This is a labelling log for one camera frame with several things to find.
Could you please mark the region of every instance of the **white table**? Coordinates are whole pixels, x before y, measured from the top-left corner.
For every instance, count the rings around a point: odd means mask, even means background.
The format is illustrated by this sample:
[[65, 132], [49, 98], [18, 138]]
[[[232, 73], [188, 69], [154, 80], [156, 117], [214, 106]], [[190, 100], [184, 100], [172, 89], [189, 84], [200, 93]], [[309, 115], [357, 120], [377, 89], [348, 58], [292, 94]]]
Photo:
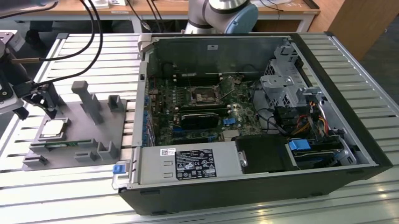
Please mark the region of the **white table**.
[[[98, 99], [120, 94], [129, 100], [122, 138], [122, 159], [130, 153], [137, 81], [137, 35], [110, 34], [94, 67], [80, 77], [56, 83], [65, 101], [73, 80], [85, 79]], [[0, 139], [0, 223], [162, 223], [162, 224], [345, 224], [389, 223], [399, 218], [399, 118], [397, 105], [376, 85], [333, 37], [301, 34], [332, 81], [393, 163], [384, 173], [356, 181], [326, 196], [257, 203], [161, 216], [138, 216], [110, 187], [112, 165], [24, 172], [21, 160], [41, 122], [42, 111], [28, 106], [25, 121], [14, 116]], [[56, 40], [48, 57], [76, 52], [89, 35]], [[84, 56], [45, 62], [36, 81], [80, 71], [96, 52], [96, 43]]]

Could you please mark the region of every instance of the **blue connector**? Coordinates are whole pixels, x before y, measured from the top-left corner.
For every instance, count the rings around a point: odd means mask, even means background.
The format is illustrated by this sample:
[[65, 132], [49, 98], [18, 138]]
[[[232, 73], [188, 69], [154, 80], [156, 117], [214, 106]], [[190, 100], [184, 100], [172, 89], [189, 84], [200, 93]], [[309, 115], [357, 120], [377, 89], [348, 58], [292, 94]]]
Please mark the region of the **blue connector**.
[[288, 143], [290, 151], [309, 150], [310, 146], [305, 139], [294, 139]]
[[234, 123], [236, 123], [236, 119], [234, 118], [222, 119], [222, 124], [224, 125], [232, 125]]
[[112, 173], [113, 174], [124, 174], [125, 173], [125, 165], [113, 165]]

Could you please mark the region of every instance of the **warning label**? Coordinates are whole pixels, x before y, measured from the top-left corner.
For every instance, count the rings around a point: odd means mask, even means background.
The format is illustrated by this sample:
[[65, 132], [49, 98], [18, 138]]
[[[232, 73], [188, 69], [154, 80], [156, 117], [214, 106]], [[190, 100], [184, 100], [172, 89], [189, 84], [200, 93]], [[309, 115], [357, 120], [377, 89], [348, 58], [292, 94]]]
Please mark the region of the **warning label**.
[[177, 180], [216, 177], [212, 149], [174, 152], [174, 159]]

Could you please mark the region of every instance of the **aluminum extrusion table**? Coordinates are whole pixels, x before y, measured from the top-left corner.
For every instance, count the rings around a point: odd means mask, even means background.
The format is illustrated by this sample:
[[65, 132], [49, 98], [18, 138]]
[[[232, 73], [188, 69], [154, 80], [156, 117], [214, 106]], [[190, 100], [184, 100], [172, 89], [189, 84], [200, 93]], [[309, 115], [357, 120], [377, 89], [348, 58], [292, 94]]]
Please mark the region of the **aluminum extrusion table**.
[[[112, 165], [24, 172], [19, 170], [42, 112], [28, 105], [25, 121], [14, 116], [0, 140], [0, 222], [7, 223], [164, 223], [164, 224], [344, 224], [396, 223], [399, 218], [399, 108], [334, 37], [301, 34], [332, 81], [393, 163], [384, 173], [357, 181], [326, 196], [257, 203], [160, 216], [138, 216], [112, 189]], [[80, 77], [56, 83], [65, 101], [77, 101], [70, 84], [86, 80], [98, 99], [120, 94], [128, 102], [122, 159], [130, 154], [136, 81], [136, 34], [108, 34], [93, 68]], [[48, 57], [76, 52], [89, 35], [57, 39]], [[36, 81], [80, 71], [96, 52], [44, 62]]]

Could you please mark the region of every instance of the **red wire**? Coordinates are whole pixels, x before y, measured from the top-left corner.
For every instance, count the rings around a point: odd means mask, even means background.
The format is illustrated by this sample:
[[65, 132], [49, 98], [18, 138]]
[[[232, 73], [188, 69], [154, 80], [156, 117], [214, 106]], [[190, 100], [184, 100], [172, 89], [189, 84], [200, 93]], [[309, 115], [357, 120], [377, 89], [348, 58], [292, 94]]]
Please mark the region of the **red wire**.
[[305, 117], [305, 115], [300, 115], [296, 121], [296, 128], [298, 127], [300, 118]]

